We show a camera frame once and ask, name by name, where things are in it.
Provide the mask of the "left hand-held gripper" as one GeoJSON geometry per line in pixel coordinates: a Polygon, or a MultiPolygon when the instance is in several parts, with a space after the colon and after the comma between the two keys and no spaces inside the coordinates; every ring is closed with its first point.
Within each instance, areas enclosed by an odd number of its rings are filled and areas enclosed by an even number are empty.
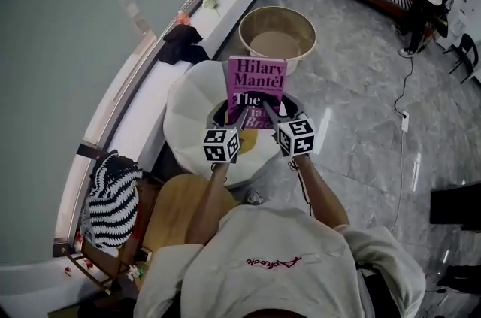
{"type": "Polygon", "coordinates": [[[250,108],[240,113],[235,129],[220,129],[225,125],[226,104],[218,104],[207,116],[204,133],[204,155],[210,163],[236,163],[241,148],[239,131],[243,130],[250,108]]]}

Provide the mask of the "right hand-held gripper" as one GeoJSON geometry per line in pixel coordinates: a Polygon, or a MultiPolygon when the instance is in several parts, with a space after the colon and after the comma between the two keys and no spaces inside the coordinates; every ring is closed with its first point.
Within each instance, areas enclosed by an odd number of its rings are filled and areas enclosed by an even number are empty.
{"type": "Polygon", "coordinates": [[[285,156],[299,156],[313,151],[316,133],[311,118],[306,118],[304,105],[293,95],[283,93],[282,104],[286,116],[291,119],[282,123],[282,117],[264,101],[262,107],[269,120],[277,126],[277,143],[285,156]]]}

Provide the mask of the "white flower-shaped floor cushion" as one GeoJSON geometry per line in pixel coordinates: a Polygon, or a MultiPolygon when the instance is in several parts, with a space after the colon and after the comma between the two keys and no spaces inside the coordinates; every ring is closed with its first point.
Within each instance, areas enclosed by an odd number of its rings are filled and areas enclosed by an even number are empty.
{"type": "MultiPolygon", "coordinates": [[[[191,67],[169,89],[163,132],[177,163],[190,174],[211,175],[202,142],[210,113],[228,98],[227,76],[226,61],[204,61],[191,67]]],[[[282,156],[273,133],[271,129],[240,133],[243,146],[237,162],[228,170],[226,186],[235,188],[257,179],[282,156]]]]}

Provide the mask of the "pink book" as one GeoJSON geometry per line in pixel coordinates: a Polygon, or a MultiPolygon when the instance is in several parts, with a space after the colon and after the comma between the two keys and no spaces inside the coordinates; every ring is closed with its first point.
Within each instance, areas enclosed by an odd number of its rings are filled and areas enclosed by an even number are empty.
{"type": "Polygon", "coordinates": [[[231,56],[228,59],[228,110],[230,123],[237,121],[244,108],[248,129],[271,129],[263,104],[280,111],[286,80],[287,63],[282,59],[253,56],[231,56]]]}

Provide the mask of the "person's left forearm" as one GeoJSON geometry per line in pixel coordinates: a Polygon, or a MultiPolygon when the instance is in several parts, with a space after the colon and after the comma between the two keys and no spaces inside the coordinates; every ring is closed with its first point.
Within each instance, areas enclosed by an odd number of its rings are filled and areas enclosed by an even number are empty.
{"type": "Polygon", "coordinates": [[[222,218],[222,207],[219,197],[228,172],[228,163],[217,163],[213,166],[209,183],[189,222],[185,236],[185,244],[207,244],[216,234],[222,218]]]}

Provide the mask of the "person's right forearm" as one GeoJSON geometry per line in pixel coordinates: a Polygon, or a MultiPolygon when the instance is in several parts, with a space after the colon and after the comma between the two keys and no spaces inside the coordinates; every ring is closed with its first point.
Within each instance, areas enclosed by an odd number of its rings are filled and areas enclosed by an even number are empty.
{"type": "Polygon", "coordinates": [[[308,155],[294,157],[315,218],[334,229],[349,225],[345,208],[323,180],[308,155]]]}

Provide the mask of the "wooden coffee table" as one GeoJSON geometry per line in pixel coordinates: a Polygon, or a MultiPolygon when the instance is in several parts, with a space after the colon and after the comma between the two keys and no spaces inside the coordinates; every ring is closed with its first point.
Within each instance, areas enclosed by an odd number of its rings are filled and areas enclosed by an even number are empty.
{"type": "Polygon", "coordinates": [[[192,231],[198,228],[194,215],[208,184],[208,179],[194,174],[181,174],[166,182],[153,207],[142,247],[155,255],[162,247],[185,243],[205,245],[217,233],[220,220],[238,206],[225,187],[214,191],[211,197],[214,216],[207,218],[212,222],[212,233],[202,240],[192,239],[192,231]]]}

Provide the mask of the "crumpled black garment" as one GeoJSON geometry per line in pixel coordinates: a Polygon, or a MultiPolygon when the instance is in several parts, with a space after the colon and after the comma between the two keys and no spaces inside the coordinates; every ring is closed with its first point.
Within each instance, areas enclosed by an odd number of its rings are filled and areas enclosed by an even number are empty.
{"type": "Polygon", "coordinates": [[[192,65],[210,60],[205,49],[199,45],[203,38],[195,27],[179,24],[163,37],[164,44],[155,56],[156,61],[175,65],[185,61],[192,65]]]}

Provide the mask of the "black white striped knit blanket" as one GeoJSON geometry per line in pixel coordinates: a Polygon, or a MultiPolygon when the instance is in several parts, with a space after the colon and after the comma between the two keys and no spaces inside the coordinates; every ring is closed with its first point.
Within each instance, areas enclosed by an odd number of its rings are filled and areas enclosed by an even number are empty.
{"type": "Polygon", "coordinates": [[[80,215],[80,233],[88,243],[113,257],[119,255],[135,227],[143,176],[138,163],[117,150],[98,158],[80,215]]]}

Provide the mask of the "person's grey shirt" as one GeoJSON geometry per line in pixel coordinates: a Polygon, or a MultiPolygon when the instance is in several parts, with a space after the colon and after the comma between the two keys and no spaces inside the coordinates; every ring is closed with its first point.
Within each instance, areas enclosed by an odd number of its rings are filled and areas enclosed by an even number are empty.
{"type": "Polygon", "coordinates": [[[415,318],[425,275],[387,228],[330,228],[277,201],[241,205],[207,244],[157,251],[133,316],[161,318],[179,297],[181,318],[244,318],[259,310],[366,318],[373,311],[358,265],[377,269],[401,318],[415,318]]]}

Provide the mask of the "small potted white flowers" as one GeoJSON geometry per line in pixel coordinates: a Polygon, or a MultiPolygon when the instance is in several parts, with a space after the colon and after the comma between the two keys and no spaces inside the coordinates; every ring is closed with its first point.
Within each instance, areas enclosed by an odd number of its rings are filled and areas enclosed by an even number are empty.
{"type": "Polygon", "coordinates": [[[141,281],[144,279],[145,266],[144,265],[130,265],[127,272],[127,277],[131,282],[141,281]]]}

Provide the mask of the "wooden shelf rack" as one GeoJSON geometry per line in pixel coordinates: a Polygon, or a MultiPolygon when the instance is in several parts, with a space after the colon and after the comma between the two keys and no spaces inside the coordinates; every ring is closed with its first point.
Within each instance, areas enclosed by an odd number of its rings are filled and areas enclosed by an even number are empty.
{"type": "Polygon", "coordinates": [[[163,180],[149,175],[138,185],[139,206],[135,227],[129,239],[119,248],[117,257],[95,248],[87,241],[83,241],[80,253],[76,256],[73,247],[68,244],[58,245],[61,256],[66,256],[74,267],[87,276],[102,292],[110,295],[112,291],[117,291],[118,277],[126,273],[129,266],[135,263],[135,255],[142,246],[156,199],[164,184],[163,180]],[[93,275],[93,268],[84,268],[81,262],[83,259],[88,259],[104,275],[104,279],[97,280],[93,275]]]}

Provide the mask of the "black chair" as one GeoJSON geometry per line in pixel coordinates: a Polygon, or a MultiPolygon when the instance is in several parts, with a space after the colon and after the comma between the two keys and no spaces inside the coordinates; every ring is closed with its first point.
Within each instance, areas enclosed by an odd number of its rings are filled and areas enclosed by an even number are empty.
{"type": "Polygon", "coordinates": [[[469,34],[464,33],[458,46],[450,46],[443,54],[454,52],[458,59],[456,60],[452,70],[452,74],[460,66],[464,66],[467,76],[460,82],[464,84],[467,80],[475,76],[476,73],[481,73],[481,53],[478,51],[478,46],[469,34]]]}

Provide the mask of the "black screen panel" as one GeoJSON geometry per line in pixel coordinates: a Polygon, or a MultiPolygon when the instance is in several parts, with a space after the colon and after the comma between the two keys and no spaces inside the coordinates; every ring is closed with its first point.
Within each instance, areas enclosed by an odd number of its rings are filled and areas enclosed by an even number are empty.
{"type": "Polygon", "coordinates": [[[433,225],[460,225],[463,231],[481,233],[481,181],[433,189],[429,222],[433,225]]]}

